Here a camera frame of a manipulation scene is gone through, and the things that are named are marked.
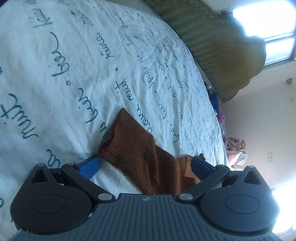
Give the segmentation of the white script-printed bed sheet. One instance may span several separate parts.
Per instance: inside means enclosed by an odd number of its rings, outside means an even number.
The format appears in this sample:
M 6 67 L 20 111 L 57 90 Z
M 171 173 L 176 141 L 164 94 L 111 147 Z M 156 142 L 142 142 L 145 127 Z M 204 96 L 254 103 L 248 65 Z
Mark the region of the white script-printed bed sheet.
M 122 108 L 170 154 L 225 163 L 201 72 L 160 18 L 109 1 L 1 6 L 1 240 L 34 166 L 92 156 Z

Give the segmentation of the white light switch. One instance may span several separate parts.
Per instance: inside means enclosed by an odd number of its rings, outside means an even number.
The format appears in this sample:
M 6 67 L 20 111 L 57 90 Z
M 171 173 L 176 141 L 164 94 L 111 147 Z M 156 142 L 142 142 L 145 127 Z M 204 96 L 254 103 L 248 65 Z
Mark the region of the white light switch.
M 272 154 L 272 152 L 267 153 L 266 156 L 267 156 L 267 162 L 272 163 L 273 162 L 273 154 Z

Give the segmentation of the blue cloth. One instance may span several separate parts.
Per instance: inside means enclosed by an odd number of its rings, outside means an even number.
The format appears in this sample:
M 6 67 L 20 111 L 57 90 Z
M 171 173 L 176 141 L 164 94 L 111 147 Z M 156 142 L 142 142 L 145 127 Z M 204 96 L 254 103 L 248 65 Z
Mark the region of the blue cloth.
M 215 115 L 217 115 L 219 113 L 219 98 L 215 90 L 213 90 L 213 88 L 210 85 L 208 85 L 206 89 L 207 89 L 208 97 L 210 99 L 212 107 L 215 111 Z

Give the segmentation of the window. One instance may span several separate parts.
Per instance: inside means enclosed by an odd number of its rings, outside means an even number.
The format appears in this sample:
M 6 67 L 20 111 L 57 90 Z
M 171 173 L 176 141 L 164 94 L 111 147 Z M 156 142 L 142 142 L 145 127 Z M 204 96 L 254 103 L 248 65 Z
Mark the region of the window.
M 247 1 L 221 13 L 236 18 L 246 35 L 264 39 L 265 68 L 295 61 L 295 1 Z

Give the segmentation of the pink and white clothes pile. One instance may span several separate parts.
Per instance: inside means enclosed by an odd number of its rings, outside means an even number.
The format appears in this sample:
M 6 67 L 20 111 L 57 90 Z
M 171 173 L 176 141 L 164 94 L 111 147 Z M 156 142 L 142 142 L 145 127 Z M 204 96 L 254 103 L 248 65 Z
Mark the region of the pink and white clothes pile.
M 223 136 L 228 166 L 237 168 L 247 160 L 246 142 L 237 137 Z

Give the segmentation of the purple garment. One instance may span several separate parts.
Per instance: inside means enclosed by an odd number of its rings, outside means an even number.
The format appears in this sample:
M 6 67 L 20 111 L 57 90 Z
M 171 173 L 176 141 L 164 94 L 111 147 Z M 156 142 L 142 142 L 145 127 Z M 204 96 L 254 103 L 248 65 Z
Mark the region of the purple garment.
M 224 126 L 224 125 L 225 125 L 225 121 L 226 121 L 226 117 L 225 117 L 225 115 L 222 113 L 221 110 L 218 111 L 218 114 L 216 115 L 216 117 L 217 117 L 218 123 L 219 123 L 221 126 Z

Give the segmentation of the green upholstered headboard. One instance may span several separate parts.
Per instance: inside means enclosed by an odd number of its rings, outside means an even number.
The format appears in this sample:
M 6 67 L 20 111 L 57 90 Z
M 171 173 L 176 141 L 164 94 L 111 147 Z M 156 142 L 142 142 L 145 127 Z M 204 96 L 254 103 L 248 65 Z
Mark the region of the green upholstered headboard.
M 185 42 L 225 103 L 264 68 L 266 44 L 247 36 L 229 15 L 217 15 L 203 1 L 146 2 Z

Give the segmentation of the brown knit sweater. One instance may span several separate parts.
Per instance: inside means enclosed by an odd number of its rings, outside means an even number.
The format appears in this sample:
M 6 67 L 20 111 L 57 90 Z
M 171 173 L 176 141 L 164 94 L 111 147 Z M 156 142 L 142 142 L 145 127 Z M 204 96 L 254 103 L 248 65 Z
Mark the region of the brown knit sweater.
M 192 156 L 175 158 L 157 146 L 153 135 L 124 108 L 114 122 L 112 137 L 98 153 L 125 173 L 143 194 L 177 196 L 201 182 L 192 171 Z

